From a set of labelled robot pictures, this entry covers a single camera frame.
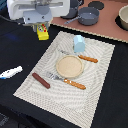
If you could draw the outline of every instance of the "cup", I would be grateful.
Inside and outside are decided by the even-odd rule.
[[[128,30],[128,5],[119,10],[119,16],[122,27]]]

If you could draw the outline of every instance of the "fork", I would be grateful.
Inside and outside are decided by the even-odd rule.
[[[70,55],[71,54],[69,52],[66,52],[66,51],[63,51],[63,50],[60,50],[60,49],[58,49],[58,51],[66,54],[66,55]],[[76,55],[76,54],[73,54],[73,55],[78,56],[80,59],[83,59],[83,60],[91,61],[91,62],[94,62],[94,63],[98,62],[97,59],[94,59],[94,58],[91,58],[91,57],[87,57],[87,56],[83,56],[83,55]]]
[[[70,85],[75,86],[75,87],[80,88],[80,89],[86,89],[86,87],[82,84],[76,83],[76,82],[68,80],[66,78],[60,78],[57,75],[52,74],[51,72],[48,72],[48,71],[46,72],[46,77],[53,79],[53,80],[61,80],[67,84],[70,84]]]

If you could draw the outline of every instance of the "utensil handle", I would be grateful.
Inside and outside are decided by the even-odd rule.
[[[64,79],[64,82],[67,83],[67,84],[70,84],[72,86],[75,86],[77,88],[80,88],[80,89],[86,89],[86,87],[84,85],[76,83],[76,82],[68,80],[68,79]]]
[[[94,63],[97,63],[97,62],[98,62],[97,59],[90,58],[90,57],[86,57],[86,56],[83,56],[83,55],[79,55],[78,57],[79,57],[80,59],[84,59],[84,60],[91,61],[91,62],[94,62]]]
[[[69,20],[69,21],[65,22],[64,24],[69,24],[69,23],[71,23],[72,21],[77,20],[77,19],[79,19],[79,18],[81,18],[81,17],[80,17],[80,16],[77,16],[76,18],[74,18],[74,19],[72,19],[72,20]]]
[[[37,73],[33,73],[32,76],[39,81],[43,86],[45,86],[47,89],[50,88],[50,84],[47,83],[43,78],[41,78]]]

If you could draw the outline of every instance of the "table surface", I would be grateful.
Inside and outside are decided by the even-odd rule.
[[[0,19],[0,73],[19,65],[23,67],[23,71],[12,78],[0,79],[0,104],[31,116],[52,128],[79,128],[13,96],[60,31],[115,45],[91,128],[127,128],[128,44],[54,25],[49,28],[50,39],[39,41],[31,27],[18,26]]]
[[[84,4],[79,7],[79,9],[83,7],[88,7],[88,4],[92,0],[85,0]],[[102,1],[104,3],[104,8],[100,11],[98,22],[92,26],[84,26],[75,20],[70,24],[64,24],[67,19],[63,19],[60,17],[54,17],[51,22],[54,25],[65,27],[68,29],[75,29],[77,31],[110,38],[118,41],[123,41],[128,43],[128,31],[121,29],[115,22],[116,17],[119,15],[119,10],[128,5],[128,3],[121,3],[115,1]]]

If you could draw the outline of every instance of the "wooden handle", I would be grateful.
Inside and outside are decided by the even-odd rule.
[[[86,87],[84,85],[76,83],[76,82],[68,80],[68,79],[64,79],[64,82],[67,83],[67,84],[70,84],[72,86],[75,86],[77,88],[80,88],[80,89],[86,89]]]
[[[37,73],[33,73],[32,76],[39,81],[43,86],[45,86],[47,89],[50,88],[50,84],[47,83],[43,78],[41,78]]]
[[[83,55],[79,55],[78,57],[81,58],[81,59],[87,60],[87,61],[94,62],[94,63],[97,63],[98,62],[97,59],[86,57],[86,56],[83,56]]]

